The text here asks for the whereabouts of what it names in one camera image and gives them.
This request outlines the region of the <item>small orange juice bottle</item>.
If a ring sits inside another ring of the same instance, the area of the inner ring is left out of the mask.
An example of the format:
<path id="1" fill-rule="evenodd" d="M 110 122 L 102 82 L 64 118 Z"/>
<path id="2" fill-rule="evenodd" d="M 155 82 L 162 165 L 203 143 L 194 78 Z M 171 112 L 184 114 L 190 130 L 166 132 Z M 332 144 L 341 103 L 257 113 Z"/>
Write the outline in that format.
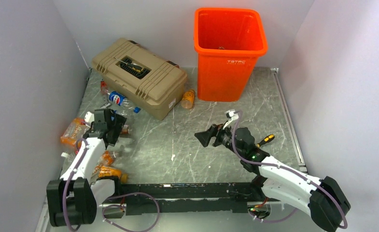
<path id="1" fill-rule="evenodd" d="M 182 108 L 184 108 L 184 109 L 191 109 L 191 108 L 193 108 L 194 100 L 195 100 L 195 90 L 194 89 L 190 89 L 190 90 L 186 91 L 183 94 L 182 100 L 181 100 L 181 106 L 182 106 Z"/>

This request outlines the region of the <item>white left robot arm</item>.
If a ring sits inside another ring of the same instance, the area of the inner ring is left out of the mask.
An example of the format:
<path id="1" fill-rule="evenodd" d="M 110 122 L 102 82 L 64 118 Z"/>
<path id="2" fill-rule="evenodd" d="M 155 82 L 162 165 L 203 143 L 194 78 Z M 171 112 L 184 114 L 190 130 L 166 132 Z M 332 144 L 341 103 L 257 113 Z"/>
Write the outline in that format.
<path id="1" fill-rule="evenodd" d="M 59 179 L 46 187 L 49 221 L 53 227 L 67 226 L 76 231 L 92 224 L 97 207 L 106 199 L 111 203 L 123 197 L 117 176 L 100 177 L 94 185 L 91 177 L 99 158 L 108 146 L 115 146 L 127 121 L 112 109 L 96 109 L 90 128 L 75 143 L 79 150 L 75 159 Z"/>

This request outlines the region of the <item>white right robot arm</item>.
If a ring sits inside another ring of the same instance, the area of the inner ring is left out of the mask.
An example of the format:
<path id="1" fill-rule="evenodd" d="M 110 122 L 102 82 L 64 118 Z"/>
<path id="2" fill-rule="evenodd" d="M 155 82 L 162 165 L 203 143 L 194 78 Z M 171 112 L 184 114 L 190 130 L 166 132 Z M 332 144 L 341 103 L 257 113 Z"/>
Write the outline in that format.
<path id="1" fill-rule="evenodd" d="M 266 197 L 289 204 L 309 215 L 326 232 L 348 227 L 346 215 L 351 205 L 338 182 L 329 176 L 318 178 L 304 174 L 263 151 L 261 145 L 271 141 L 272 136 L 258 144 L 248 128 L 232 131 L 223 124 L 213 124 L 194 136 L 203 147 L 214 138 L 213 147 L 223 145 L 238 156 L 244 169 L 256 174 L 260 182 L 250 189 L 255 200 Z"/>

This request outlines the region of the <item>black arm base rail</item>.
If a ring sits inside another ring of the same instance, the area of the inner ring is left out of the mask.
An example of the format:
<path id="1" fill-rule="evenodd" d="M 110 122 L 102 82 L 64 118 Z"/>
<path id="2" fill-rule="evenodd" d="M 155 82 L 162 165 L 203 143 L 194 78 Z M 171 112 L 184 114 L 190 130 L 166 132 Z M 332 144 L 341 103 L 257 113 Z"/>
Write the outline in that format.
<path id="1" fill-rule="evenodd" d="M 120 204 L 128 216 L 157 212 L 245 213 L 265 199 L 263 193 L 249 182 L 121 184 L 101 206 Z"/>

